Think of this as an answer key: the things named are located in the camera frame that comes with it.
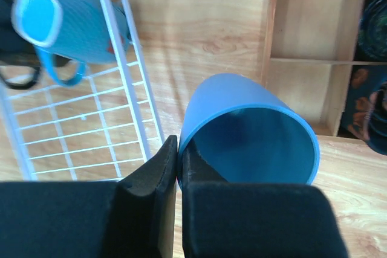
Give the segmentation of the plain blue cup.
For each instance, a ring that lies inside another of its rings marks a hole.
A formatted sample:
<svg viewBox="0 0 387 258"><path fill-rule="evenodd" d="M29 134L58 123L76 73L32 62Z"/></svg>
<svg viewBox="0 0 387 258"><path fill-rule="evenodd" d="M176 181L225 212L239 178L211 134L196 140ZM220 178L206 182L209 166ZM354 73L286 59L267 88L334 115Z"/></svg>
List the plain blue cup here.
<svg viewBox="0 0 387 258"><path fill-rule="evenodd" d="M312 184L320 149L311 126L260 84L216 74L192 95L179 153L195 145L226 181Z"/></svg>

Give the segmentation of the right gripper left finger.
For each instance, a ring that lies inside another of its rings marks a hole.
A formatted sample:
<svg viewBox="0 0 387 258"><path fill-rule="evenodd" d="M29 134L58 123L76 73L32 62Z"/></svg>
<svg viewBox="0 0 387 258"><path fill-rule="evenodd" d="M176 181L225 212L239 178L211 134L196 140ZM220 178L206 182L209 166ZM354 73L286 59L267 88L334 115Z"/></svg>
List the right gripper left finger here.
<svg viewBox="0 0 387 258"><path fill-rule="evenodd" d="M177 138L121 181L2 182L2 257L172 257Z"/></svg>

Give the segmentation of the blue floral mug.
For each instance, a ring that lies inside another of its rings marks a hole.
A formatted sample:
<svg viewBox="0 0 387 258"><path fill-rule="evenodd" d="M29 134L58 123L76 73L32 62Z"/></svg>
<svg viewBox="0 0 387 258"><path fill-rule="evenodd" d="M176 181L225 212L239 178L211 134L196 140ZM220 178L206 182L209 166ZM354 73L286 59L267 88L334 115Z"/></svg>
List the blue floral mug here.
<svg viewBox="0 0 387 258"><path fill-rule="evenodd" d="M14 0L11 22L18 35L34 46L42 66L61 86L78 84L89 63L115 62L100 0ZM59 78L56 56L78 62L72 78Z"/></svg>

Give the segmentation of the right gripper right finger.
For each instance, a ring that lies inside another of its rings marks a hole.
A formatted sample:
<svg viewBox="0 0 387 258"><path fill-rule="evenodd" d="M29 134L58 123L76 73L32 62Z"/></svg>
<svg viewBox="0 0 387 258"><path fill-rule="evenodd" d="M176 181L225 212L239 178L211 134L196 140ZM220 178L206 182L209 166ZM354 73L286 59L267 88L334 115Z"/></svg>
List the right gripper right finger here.
<svg viewBox="0 0 387 258"><path fill-rule="evenodd" d="M186 257L348 257L317 187L227 182L193 144L181 165Z"/></svg>

